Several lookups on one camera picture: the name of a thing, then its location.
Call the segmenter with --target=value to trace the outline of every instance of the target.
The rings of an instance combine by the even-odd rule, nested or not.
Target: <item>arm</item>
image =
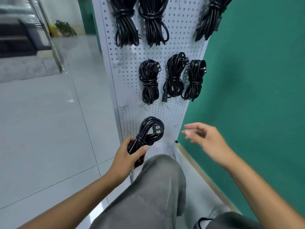
[[[182,131],[186,139],[229,172],[265,229],[305,228],[305,219],[227,145],[215,127],[192,123]]]
[[[132,171],[136,160],[145,154],[148,146],[134,154],[127,152],[131,138],[127,137],[119,147],[109,171],[76,194],[50,208],[19,229],[73,229]]]

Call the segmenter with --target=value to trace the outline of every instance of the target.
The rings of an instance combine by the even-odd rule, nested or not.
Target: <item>hand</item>
[[[184,127],[187,128],[182,131],[186,135],[185,139],[199,144],[208,156],[223,168],[237,156],[215,127],[203,123],[187,124]]]
[[[117,150],[112,165],[107,172],[111,178],[117,181],[118,185],[120,185],[128,177],[134,168],[136,160],[145,154],[149,148],[148,145],[142,146],[135,153],[130,155],[127,152],[127,147],[132,139],[133,138],[130,136],[126,137],[126,139]]]

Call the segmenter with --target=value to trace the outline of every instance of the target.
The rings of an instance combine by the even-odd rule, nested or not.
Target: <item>cable coil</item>
[[[148,131],[152,128],[153,133],[148,134]],[[160,140],[163,137],[164,124],[156,117],[147,117],[140,125],[139,133],[135,136],[135,140],[131,141],[128,145],[127,151],[129,154],[135,153],[139,148],[144,145],[153,145],[154,142]],[[136,162],[135,168],[142,165],[144,162],[145,154],[142,155]]]
[[[192,60],[188,67],[189,85],[187,85],[183,93],[182,99],[192,100],[196,99],[201,92],[201,84],[203,76],[207,72],[207,64],[204,60]]]
[[[165,45],[170,36],[166,25],[162,22],[162,15],[168,0],[139,0],[139,2],[139,15],[145,19],[147,44],[150,47],[154,43],[159,46],[161,42]],[[162,27],[166,32],[166,39],[163,37]]]
[[[137,0],[109,0],[113,16],[116,18],[115,44],[118,47],[139,45],[139,34],[132,21],[133,9]]]
[[[218,30],[221,15],[227,9],[232,0],[208,0],[206,3],[206,14],[203,16],[201,23],[196,28],[195,41],[199,41],[203,36],[205,40]]]
[[[139,79],[144,85],[142,100],[148,105],[159,98],[157,76],[160,71],[160,64],[152,59],[143,61],[139,67]]]
[[[167,61],[168,77],[163,85],[162,102],[167,102],[167,98],[180,96],[183,92],[183,82],[180,78],[189,59],[185,53],[175,54]]]

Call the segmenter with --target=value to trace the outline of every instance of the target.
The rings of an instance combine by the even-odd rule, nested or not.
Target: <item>pegboard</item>
[[[153,45],[151,48],[146,42],[145,21],[138,14],[139,1],[135,5],[135,15],[132,19],[142,39],[137,47],[123,48],[114,43],[115,18],[112,16],[109,1],[92,1],[121,139],[127,135],[135,136],[143,119],[155,116],[164,123],[164,136],[150,148],[147,156],[160,153],[172,155],[174,141],[189,101],[184,101],[179,96],[169,98],[165,104],[161,102],[167,75],[166,63],[171,56],[179,52],[184,52],[190,61],[203,59],[207,41],[203,38],[195,42],[194,33],[201,19],[204,0],[182,0],[181,6],[180,0],[169,0],[162,20],[169,30],[170,39],[166,45]],[[158,74],[160,97],[151,105],[142,101],[143,85],[139,80],[139,66],[147,59],[158,61],[162,69]],[[188,84],[186,71],[187,69],[181,75],[184,85]]]

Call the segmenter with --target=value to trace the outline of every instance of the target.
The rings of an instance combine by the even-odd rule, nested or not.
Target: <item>floor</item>
[[[3,229],[22,225],[101,177],[120,145],[95,36],[54,43],[61,48],[63,74],[0,84]],[[177,228],[193,228],[220,200],[202,179],[196,184],[196,174],[183,157],[181,165],[188,183],[187,207]],[[78,229],[88,229],[129,185],[128,178]]]

